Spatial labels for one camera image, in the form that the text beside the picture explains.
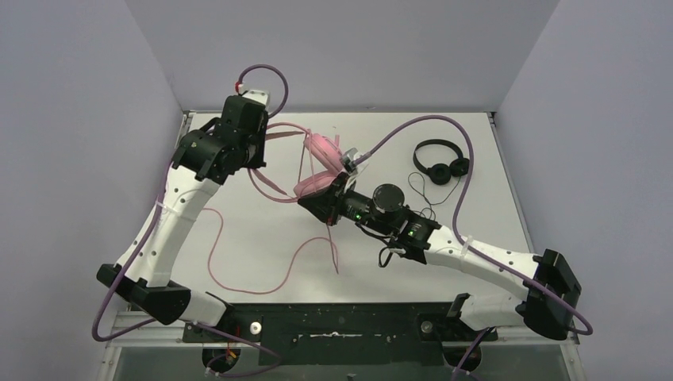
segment gray wall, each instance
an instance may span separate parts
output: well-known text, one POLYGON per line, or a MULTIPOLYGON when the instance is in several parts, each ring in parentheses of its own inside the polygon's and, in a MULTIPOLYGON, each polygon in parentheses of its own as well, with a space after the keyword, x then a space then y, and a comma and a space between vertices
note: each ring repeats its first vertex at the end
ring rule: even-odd
POLYGON ((22 0, 0 2, 0 115, 2 379, 94 379, 95 274, 147 215, 180 108, 122 0, 22 0))
POLYGON ((127 0, 184 109, 219 110, 263 62, 288 111, 495 110, 557 2, 127 0))
POLYGON ((498 135, 537 250, 583 284, 591 380, 669 380, 673 2, 563 0, 498 135))

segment purple cable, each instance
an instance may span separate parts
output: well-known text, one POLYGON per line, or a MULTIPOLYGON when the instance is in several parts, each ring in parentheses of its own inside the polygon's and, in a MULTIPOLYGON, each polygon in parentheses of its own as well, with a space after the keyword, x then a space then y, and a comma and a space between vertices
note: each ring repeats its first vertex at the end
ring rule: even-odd
POLYGON ((159 193, 158 196, 156 196, 156 206, 154 208, 154 214, 152 215, 152 220, 150 220, 149 225, 147 230, 145 230, 145 233, 143 233, 143 236, 140 238, 140 241, 136 245, 136 248, 133 249, 133 252, 131 253, 131 256, 129 257, 129 260, 126 261, 124 266, 121 267, 121 270, 117 274, 117 276, 114 278, 114 281, 110 285, 110 288, 108 289, 106 296, 103 299, 103 303, 101 303, 101 307, 98 309, 98 312, 96 313, 96 318, 94 319, 94 324, 91 327, 91 336, 94 338, 96 341, 110 341, 113 339, 116 339, 117 337, 129 333, 133 331, 134 329, 138 329, 142 327, 143 325, 147 325, 149 323, 152 323, 156 321, 156 319, 151 318, 145 321, 141 321, 138 324, 132 325, 126 329, 123 329, 119 332, 113 333, 109 336, 100 336, 98 334, 98 327, 101 324, 101 319, 103 318, 103 314, 105 313, 105 310, 107 306, 110 304, 110 300, 112 300, 112 297, 114 295, 115 290, 119 286, 119 283, 121 283, 121 280, 124 278, 124 275, 126 272, 129 270, 131 267, 131 264, 133 264, 133 261, 136 260, 136 257, 138 257, 138 254, 140 253, 140 250, 142 250, 143 246, 145 245, 145 242, 147 242, 147 239, 149 238, 150 234, 152 234, 152 231, 156 227, 157 222, 159 222, 159 217, 161 216, 161 205, 163 204, 163 196, 166 192, 166 182, 167 182, 167 177, 168 177, 168 171, 171 169, 171 165, 168 165, 168 168, 166 170, 166 175, 162 176, 161 180, 161 192, 159 193))
MULTIPOLYGON (((364 155, 362 155, 362 157, 360 157, 358 160, 355 160, 353 163, 355 165, 358 165, 358 164, 361 164, 362 162, 364 162, 365 160, 369 159, 391 137, 393 137, 393 135, 395 135, 396 133, 399 133, 400 131, 402 131, 406 127, 409 127, 410 125, 418 123, 419 121, 429 121, 429 120, 440 120, 440 121, 447 121, 447 122, 451 123, 452 125, 454 125, 460 131, 460 133, 463 134, 463 138, 465 139, 465 142, 467 143, 467 150, 469 152, 470 165, 469 165, 468 172, 467 172, 467 178, 465 180, 465 186, 463 187, 463 190, 460 192, 460 197, 458 198, 458 203, 456 204, 456 209, 453 211, 453 219, 452 219, 452 229, 453 229, 454 234, 456 235, 456 239, 460 242, 460 244, 465 244, 465 240, 460 236, 460 233, 458 233, 458 213, 460 212, 460 207, 463 205, 463 200, 465 199, 465 194, 467 193, 467 189, 470 186, 470 181, 472 180, 472 173, 473 173, 473 169, 474 169, 474 166, 475 166, 475 150, 472 147, 472 140, 470 140, 470 137, 467 135, 467 132, 465 131, 463 126, 460 125, 460 123, 451 119, 450 117, 445 117, 444 115, 424 115, 422 117, 416 117, 416 118, 400 125, 399 127, 394 129, 393 131, 391 131, 376 146, 374 146, 374 148, 372 148, 371 151, 365 153, 364 155)), ((559 303, 565 310, 567 310, 569 313, 571 313, 574 317, 578 318, 578 320, 580 320, 582 322, 582 324, 584 324, 584 326, 586 327, 586 330, 579 330, 579 329, 576 329, 574 327, 570 327, 569 328, 570 331, 572 331, 574 333, 577 333, 577 334, 580 334, 580 335, 587 335, 587 336, 594 333, 594 327, 591 326, 589 321, 580 312, 578 312, 575 308, 573 308, 571 305, 569 305, 566 301, 561 299, 558 295, 554 294, 552 291, 547 289, 547 287, 541 285, 540 283, 538 283, 537 281, 535 281, 533 279, 530 279, 528 276, 520 273, 519 271, 514 270, 513 268, 510 268, 510 267, 506 266, 505 264, 501 264, 497 260, 494 260, 494 259, 490 258, 486 254, 477 250, 476 248, 473 248, 472 246, 468 246, 467 248, 471 252, 476 254, 479 258, 485 260, 486 262, 488 262, 490 264, 493 264, 494 266, 497 266, 499 268, 502 268, 505 271, 509 272, 510 274, 514 274, 518 278, 523 279, 524 284, 526 284, 526 283, 530 284, 531 286, 535 287, 542 294, 546 295, 547 297, 549 297, 554 302, 559 303)))
POLYGON ((280 80, 283 81, 283 87, 285 88, 285 94, 283 94, 283 100, 280 101, 280 105, 278 106, 277 109, 273 110, 273 112, 269 113, 269 119, 272 117, 276 116, 280 110, 285 107, 285 103, 287 103, 287 96, 290 94, 290 87, 287 85, 287 79, 285 78, 285 75, 278 70, 276 67, 273 67, 271 65, 267 65, 265 63, 259 63, 257 65, 252 65, 251 67, 246 68, 243 70, 240 75, 238 76, 238 83, 243 83, 243 78, 245 75, 247 75, 250 71, 256 70, 256 69, 267 69, 273 71, 275 74, 280 77, 280 80))
MULTIPOLYGON (((228 375, 228 374, 226 374, 226 373, 220 373, 220 375, 219 375, 220 377, 223 377, 223 378, 226 378, 226 379, 239 379, 239 378, 242 378, 242 377, 249 377, 249 376, 251 376, 251 375, 258 375, 258 374, 260 374, 260 373, 264 373, 264 372, 266 372, 266 371, 270 371, 271 369, 276 368, 276 367, 278 367, 278 366, 280 365, 281 356, 280 356, 278 353, 276 353, 276 352, 270 350, 269 348, 265 348, 265 347, 263 347, 263 346, 261 346, 261 345, 259 345, 259 344, 255 344, 255 343, 253 343, 253 342, 251 342, 251 341, 247 341, 247 340, 245 340, 245 339, 243 339, 243 338, 233 336, 233 335, 231 335, 231 334, 229 334, 229 333, 227 333, 227 332, 222 332, 221 330, 219 330, 219 329, 215 329, 215 328, 213 328, 213 327, 209 327, 208 325, 203 325, 203 324, 197 323, 197 324, 195 324, 195 326, 197 326, 197 327, 199 327, 199 328, 202 328, 202 329, 205 329, 206 331, 210 331, 210 332, 212 332, 212 333, 215 333, 215 334, 217 334, 217 335, 220 335, 220 336, 222 336, 222 337, 226 337, 226 338, 228 338, 228 339, 230 339, 230 340, 238 341, 238 342, 241 343, 241 344, 249 345, 249 346, 251 346, 251 347, 253 347, 253 348, 259 349, 260 352, 267 353, 268 355, 271 355, 271 356, 273 356, 273 357, 275 357, 275 358, 278 359, 278 361, 277 361, 276 363, 271 364, 271 365, 269 365, 268 367, 265 367, 265 368, 257 369, 257 370, 255 370, 255 371, 245 371, 245 372, 243 372, 243 373, 237 373, 237 374, 235 374, 235 375, 228 375)), ((224 356, 226 356, 226 355, 220 355, 220 356, 216 356, 216 357, 214 357, 212 360, 210 360, 210 361, 208 362, 208 364, 206 364, 206 367, 207 367, 207 368, 210 368, 210 365, 212 365, 215 361, 221 359, 221 358, 224 357, 224 356)))
POLYGON ((463 364, 465 364, 465 361, 467 360, 467 358, 468 358, 468 357, 475 351, 475 349, 477 348, 477 346, 479 346, 479 344, 482 342, 484 336, 486 336, 487 334, 489 334, 490 331, 493 330, 493 328, 494 328, 494 327, 490 327, 490 328, 486 328, 486 329, 484 329, 482 332, 479 333, 479 335, 477 335, 477 337, 475 338, 475 340, 472 341, 472 344, 470 344, 470 346, 467 347, 467 351, 465 351, 465 354, 463 355, 463 357, 460 358, 460 361, 458 362, 458 365, 456 365, 456 367, 453 368, 453 373, 452 373, 452 376, 451 376, 451 381, 456 381, 456 378, 458 377, 459 372, 464 371, 464 372, 467 373, 467 371, 463 370, 463 364))

